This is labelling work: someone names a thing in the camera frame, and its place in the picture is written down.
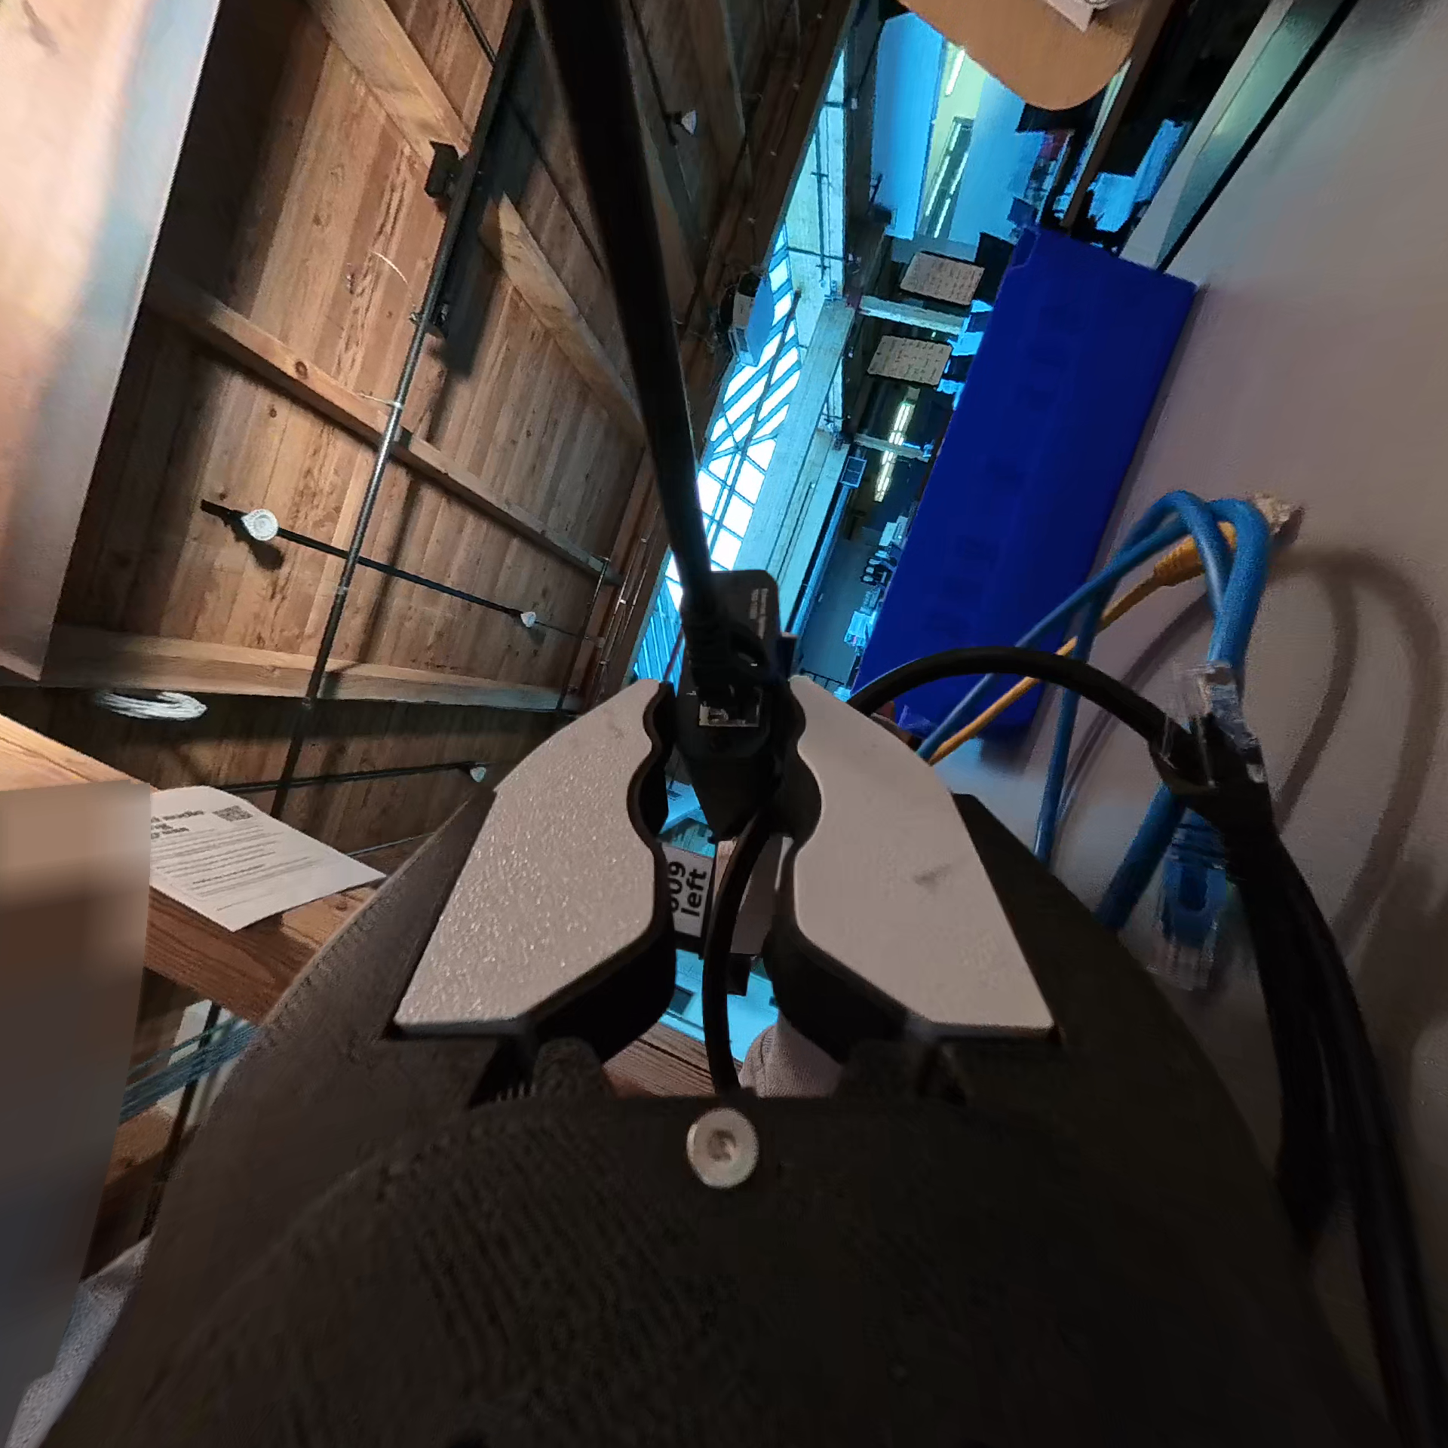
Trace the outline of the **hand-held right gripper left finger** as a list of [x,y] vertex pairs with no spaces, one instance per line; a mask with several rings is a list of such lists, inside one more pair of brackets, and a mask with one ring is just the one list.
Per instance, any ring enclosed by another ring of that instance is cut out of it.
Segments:
[[407,1040],[637,1041],[676,988],[676,693],[626,687],[496,788],[394,1016]]

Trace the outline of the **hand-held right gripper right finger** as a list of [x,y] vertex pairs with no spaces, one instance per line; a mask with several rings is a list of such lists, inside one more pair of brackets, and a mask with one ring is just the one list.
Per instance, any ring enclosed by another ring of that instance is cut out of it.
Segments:
[[1048,1041],[1056,1020],[955,800],[869,715],[786,694],[763,961],[812,1044]]

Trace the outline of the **black network splitter box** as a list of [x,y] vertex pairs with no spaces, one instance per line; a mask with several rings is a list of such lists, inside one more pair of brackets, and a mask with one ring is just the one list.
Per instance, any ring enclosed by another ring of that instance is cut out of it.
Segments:
[[680,604],[676,743],[711,833],[738,838],[771,801],[787,721],[787,646],[775,578],[714,572]]

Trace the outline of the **grey desk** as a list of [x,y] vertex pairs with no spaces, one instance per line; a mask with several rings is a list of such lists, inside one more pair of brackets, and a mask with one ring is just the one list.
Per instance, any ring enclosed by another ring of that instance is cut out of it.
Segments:
[[1297,512],[1243,669],[1352,975],[1445,1353],[1445,4],[1352,4],[1168,271],[1198,299],[1109,536]]

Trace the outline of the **white paper sheet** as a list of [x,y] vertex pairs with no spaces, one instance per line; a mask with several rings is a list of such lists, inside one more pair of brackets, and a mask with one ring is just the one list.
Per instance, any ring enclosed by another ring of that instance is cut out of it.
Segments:
[[149,803],[151,889],[226,933],[383,880],[210,786],[154,791]]

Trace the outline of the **large grid window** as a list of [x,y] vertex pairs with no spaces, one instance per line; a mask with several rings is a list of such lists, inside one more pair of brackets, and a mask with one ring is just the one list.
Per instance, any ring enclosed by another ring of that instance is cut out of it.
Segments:
[[754,363],[735,361],[708,429],[697,465],[697,503],[715,571],[733,571],[766,473],[803,378],[804,346],[797,320],[803,292],[793,281],[787,230],[772,245],[769,334]]

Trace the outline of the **blue plastic bin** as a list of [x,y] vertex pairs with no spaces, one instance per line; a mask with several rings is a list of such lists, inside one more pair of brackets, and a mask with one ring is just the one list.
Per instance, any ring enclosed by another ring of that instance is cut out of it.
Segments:
[[1005,269],[855,688],[1012,646],[1092,575],[1198,296],[1029,228]]

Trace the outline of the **person's grey sweater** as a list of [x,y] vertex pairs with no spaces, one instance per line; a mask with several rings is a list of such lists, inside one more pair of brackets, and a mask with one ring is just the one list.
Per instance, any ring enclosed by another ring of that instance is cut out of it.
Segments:
[[8,1447],[41,1445],[77,1394],[130,1302],[146,1258],[146,1245],[118,1255],[82,1280],[53,1366],[24,1391],[11,1423]]

